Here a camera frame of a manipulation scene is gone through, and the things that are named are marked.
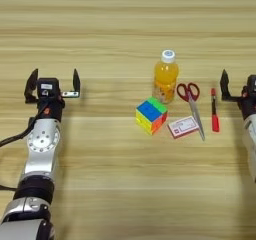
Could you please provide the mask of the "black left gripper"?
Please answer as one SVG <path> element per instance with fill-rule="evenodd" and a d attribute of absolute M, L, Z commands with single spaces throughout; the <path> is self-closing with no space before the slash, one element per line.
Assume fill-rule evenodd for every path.
<path fill-rule="evenodd" d="M 35 119 L 56 119 L 61 121 L 62 111 L 65 108 L 65 98 L 79 98 L 80 97 L 80 78 L 77 69 L 73 72 L 73 88 L 74 91 L 56 93 L 50 90 L 41 90 L 38 97 L 33 95 L 33 91 L 37 87 L 38 70 L 35 69 L 29 76 L 25 90 L 24 97 L 26 104 L 37 104 L 37 115 Z"/>

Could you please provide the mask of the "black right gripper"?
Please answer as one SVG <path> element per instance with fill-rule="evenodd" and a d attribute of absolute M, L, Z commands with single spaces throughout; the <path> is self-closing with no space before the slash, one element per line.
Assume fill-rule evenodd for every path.
<path fill-rule="evenodd" d="M 223 100 L 230 100 L 231 94 L 228 89 L 229 77 L 226 70 L 223 70 L 220 79 L 220 87 Z M 240 96 L 233 96 L 232 101 L 238 104 L 242 117 L 246 120 L 249 116 L 256 114 L 256 89 L 245 85 Z"/>

